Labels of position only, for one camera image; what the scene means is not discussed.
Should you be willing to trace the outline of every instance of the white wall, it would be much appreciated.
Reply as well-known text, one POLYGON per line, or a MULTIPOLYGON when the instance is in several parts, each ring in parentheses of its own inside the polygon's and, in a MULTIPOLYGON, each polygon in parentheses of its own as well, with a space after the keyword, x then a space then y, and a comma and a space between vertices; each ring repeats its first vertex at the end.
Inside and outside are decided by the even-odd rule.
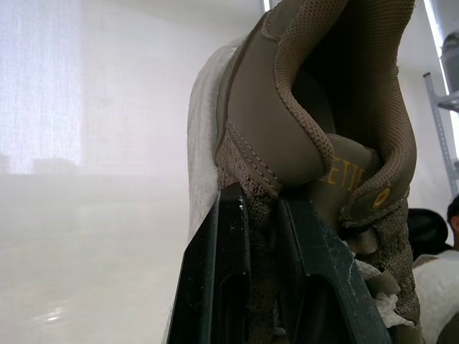
MULTIPOLYGON (((417 166, 411 184, 410 207, 432 209, 445 218, 452 194, 422 76, 427 72, 431 73, 438 95, 445 94, 445 86, 427 13, 421 1, 417 1, 411 21, 404 32, 398 65, 400 87, 417 142, 417 166)), ((441 115, 454 157, 450 113, 441 110, 441 115)))
POLYGON ((0 338, 159 343, 194 79, 257 1, 0 2, 0 338))

